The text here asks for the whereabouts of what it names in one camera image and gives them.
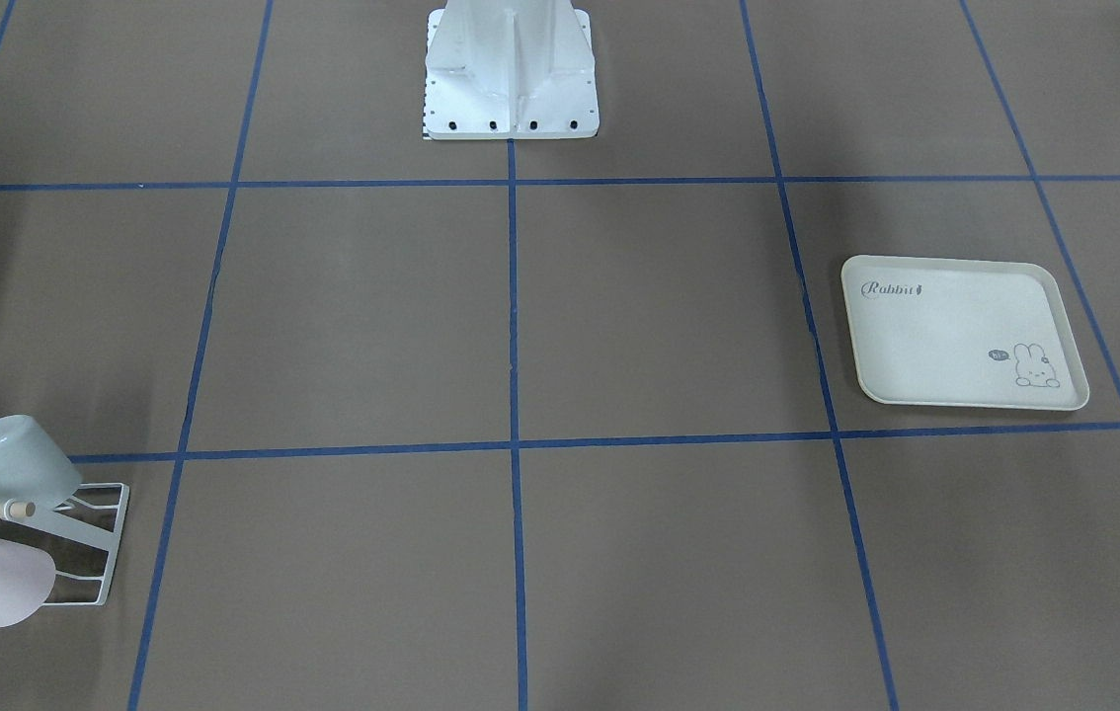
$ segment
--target rectangular tray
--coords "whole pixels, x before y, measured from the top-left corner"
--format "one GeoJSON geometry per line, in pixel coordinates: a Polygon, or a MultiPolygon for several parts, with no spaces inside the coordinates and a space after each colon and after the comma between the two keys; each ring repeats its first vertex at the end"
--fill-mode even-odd
{"type": "Polygon", "coordinates": [[[850,256],[858,384],[889,405],[1077,410],[1091,391],[1056,280],[1018,262],[850,256]]]}

